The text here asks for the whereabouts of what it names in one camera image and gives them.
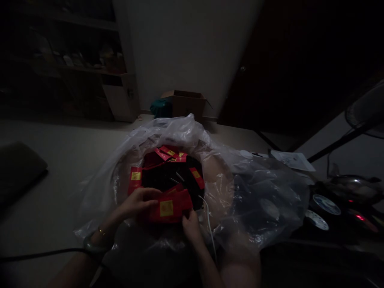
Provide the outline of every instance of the hand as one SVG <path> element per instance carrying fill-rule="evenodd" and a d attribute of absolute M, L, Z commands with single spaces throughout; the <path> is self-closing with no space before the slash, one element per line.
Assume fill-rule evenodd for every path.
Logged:
<path fill-rule="evenodd" d="M 183 215 L 183 230 L 193 246 L 205 245 L 200 232 L 199 218 L 194 210 L 189 211 L 189 217 Z"/>
<path fill-rule="evenodd" d="M 120 220 L 132 218 L 145 209 L 157 205 L 158 200 L 150 200 L 153 196 L 161 194 L 155 188 L 137 188 L 117 209 Z"/>

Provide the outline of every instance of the teal bag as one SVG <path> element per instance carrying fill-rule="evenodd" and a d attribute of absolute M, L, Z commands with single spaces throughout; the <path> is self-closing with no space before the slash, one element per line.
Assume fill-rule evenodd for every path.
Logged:
<path fill-rule="evenodd" d="M 166 99 L 158 99 L 152 102 L 150 108 L 156 118 L 172 118 L 172 103 Z"/>

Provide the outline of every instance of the bracelet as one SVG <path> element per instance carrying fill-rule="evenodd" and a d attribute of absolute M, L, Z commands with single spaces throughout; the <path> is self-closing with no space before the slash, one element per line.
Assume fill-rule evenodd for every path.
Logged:
<path fill-rule="evenodd" d="M 96 254 L 96 255 L 105 254 L 106 252 L 111 250 L 111 248 L 113 247 L 113 243 L 108 247 L 99 247 L 99 246 L 95 246 L 94 244 L 92 244 L 91 237 L 93 234 L 94 234 L 94 232 L 90 233 L 88 236 L 86 236 L 86 238 L 84 238 L 83 245 L 84 245 L 85 250 L 91 252 L 92 254 Z"/>
<path fill-rule="evenodd" d="M 100 229 L 100 226 L 97 228 L 97 230 L 99 230 L 99 232 L 104 236 L 105 235 L 105 232 L 102 232 L 102 230 Z"/>

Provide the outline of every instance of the red packet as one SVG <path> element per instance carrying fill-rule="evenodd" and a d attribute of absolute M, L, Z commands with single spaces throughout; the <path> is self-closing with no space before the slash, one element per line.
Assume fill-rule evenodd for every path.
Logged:
<path fill-rule="evenodd" d="M 152 165 L 152 166 L 149 166 L 149 167 L 144 167 L 143 170 L 151 170 L 153 168 L 156 168 L 158 166 L 162 166 L 164 165 L 166 162 L 161 162 L 160 164 L 157 164 L 157 165 Z"/>
<path fill-rule="evenodd" d="M 176 146 L 172 146 L 172 145 L 164 145 L 164 147 L 168 148 L 169 150 L 172 150 L 172 151 L 175 152 L 176 154 L 179 153 L 179 148 L 176 147 Z"/>
<path fill-rule="evenodd" d="M 160 156 L 164 161 L 168 160 L 169 158 L 171 158 L 172 156 L 171 155 L 167 155 L 165 153 L 162 153 L 158 148 L 155 148 L 155 152 L 156 154 L 158 154 L 158 156 Z"/>
<path fill-rule="evenodd" d="M 160 150 L 162 150 L 162 151 L 165 152 L 166 154 L 170 155 L 171 157 L 176 156 L 176 152 L 170 150 L 168 147 L 166 147 L 166 146 L 164 146 L 164 145 L 160 147 Z"/>
<path fill-rule="evenodd" d="M 175 193 L 175 192 L 180 192 L 182 190 L 184 190 L 183 184 L 179 183 L 176 186 L 174 186 L 174 187 L 170 188 L 169 190 L 165 191 L 164 194 L 172 194 L 172 193 Z"/>
<path fill-rule="evenodd" d="M 159 157 L 156 152 L 150 152 L 144 156 L 144 167 L 158 165 L 162 162 L 164 162 L 163 158 Z"/>
<path fill-rule="evenodd" d="M 128 196 L 134 192 L 137 188 L 141 187 L 143 173 L 142 168 L 132 167 L 131 173 L 129 174 L 129 186 L 128 186 Z"/>
<path fill-rule="evenodd" d="M 183 210 L 190 210 L 193 207 L 187 189 L 178 193 L 163 193 L 155 199 L 159 204 L 141 214 L 140 218 L 145 222 L 179 223 L 182 220 Z"/>
<path fill-rule="evenodd" d="M 189 168 L 191 173 L 193 174 L 197 184 L 199 185 L 200 189 L 204 189 L 205 184 L 203 178 L 200 176 L 199 172 L 196 170 L 196 168 Z"/>
<path fill-rule="evenodd" d="M 187 155 L 188 154 L 186 153 L 179 152 L 179 155 L 177 157 L 174 155 L 173 158 L 169 160 L 169 162 L 187 162 Z"/>

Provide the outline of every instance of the gold bracelet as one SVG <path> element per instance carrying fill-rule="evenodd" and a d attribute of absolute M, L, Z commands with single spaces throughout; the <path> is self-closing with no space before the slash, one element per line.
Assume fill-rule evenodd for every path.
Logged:
<path fill-rule="evenodd" d="M 99 232 L 100 232 L 102 235 L 105 235 L 105 233 L 102 232 L 102 230 L 100 229 L 100 227 L 98 227 L 97 230 L 99 230 Z"/>

